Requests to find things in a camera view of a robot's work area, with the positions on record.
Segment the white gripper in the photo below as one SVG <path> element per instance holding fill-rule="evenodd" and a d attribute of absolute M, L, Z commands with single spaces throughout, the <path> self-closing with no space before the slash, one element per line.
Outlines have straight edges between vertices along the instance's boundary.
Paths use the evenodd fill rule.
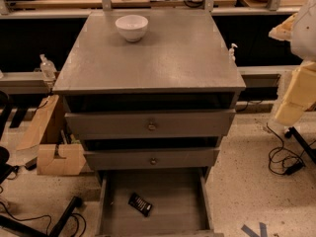
<path fill-rule="evenodd" d="M 294 13 L 269 31 L 274 40 L 291 41 Z M 316 62 L 303 62 L 292 72 L 288 88 L 276 111 L 275 119 L 284 126 L 294 125 L 303 113 L 316 103 Z"/>

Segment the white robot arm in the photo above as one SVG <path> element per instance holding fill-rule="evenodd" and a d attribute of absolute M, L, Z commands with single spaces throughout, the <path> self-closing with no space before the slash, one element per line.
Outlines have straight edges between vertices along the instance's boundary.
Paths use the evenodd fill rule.
<path fill-rule="evenodd" d="M 294 125 L 316 103 L 316 0 L 308 0 L 297 13 L 269 31 L 269 37 L 290 42 L 291 52 L 302 59 L 275 114 L 276 122 Z"/>

